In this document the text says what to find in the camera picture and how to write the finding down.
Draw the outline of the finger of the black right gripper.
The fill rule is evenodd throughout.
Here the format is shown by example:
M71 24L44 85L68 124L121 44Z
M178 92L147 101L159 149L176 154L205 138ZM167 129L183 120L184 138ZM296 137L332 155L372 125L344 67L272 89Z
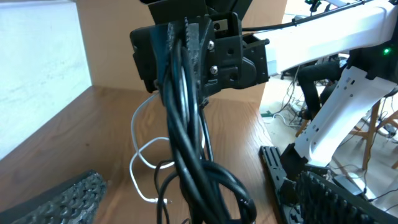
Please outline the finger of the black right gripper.
M190 23L188 17L185 17L185 38L193 72L192 77L196 84L200 84L200 25L197 22Z
M175 24L170 22L167 24L167 49L172 53L175 45Z

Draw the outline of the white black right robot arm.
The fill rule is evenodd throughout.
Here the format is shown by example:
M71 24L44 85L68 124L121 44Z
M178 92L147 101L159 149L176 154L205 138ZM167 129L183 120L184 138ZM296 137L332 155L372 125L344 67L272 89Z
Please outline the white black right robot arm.
M154 25L131 32L134 61L167 111L173 159L204 168L203 107L221 90L245 89L298 67L313 121L281 155L285 169L324 167L337 144L397 85L397 2L360 1L286 24L243 27L247 1L149 1Z

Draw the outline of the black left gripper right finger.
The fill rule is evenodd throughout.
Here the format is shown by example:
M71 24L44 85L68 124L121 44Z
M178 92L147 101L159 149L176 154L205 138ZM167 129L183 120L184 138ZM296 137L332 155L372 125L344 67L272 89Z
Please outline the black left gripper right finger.
M296 192L304 223L397 224L397 217L313 172L300 174Z

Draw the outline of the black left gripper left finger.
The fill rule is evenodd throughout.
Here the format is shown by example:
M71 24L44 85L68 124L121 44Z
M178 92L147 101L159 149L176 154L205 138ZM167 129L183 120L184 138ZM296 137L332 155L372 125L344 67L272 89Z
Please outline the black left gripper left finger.
M88 170L1 212L1 223L93 223L106 190L103 177Z

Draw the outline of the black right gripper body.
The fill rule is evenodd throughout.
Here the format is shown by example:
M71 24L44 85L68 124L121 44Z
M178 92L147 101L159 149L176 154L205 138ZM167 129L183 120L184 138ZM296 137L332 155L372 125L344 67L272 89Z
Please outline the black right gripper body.
M200 25L200 71L198 91L211 96L222 89L244 89L268 81L265 46L253 34L243 34L235 12L189 18ZM175 45L187 50L185 18L175 24ZM148 92L161 90L167 73L172 71L172 56L167 49L167 24L141 27L129 34L133 58Z

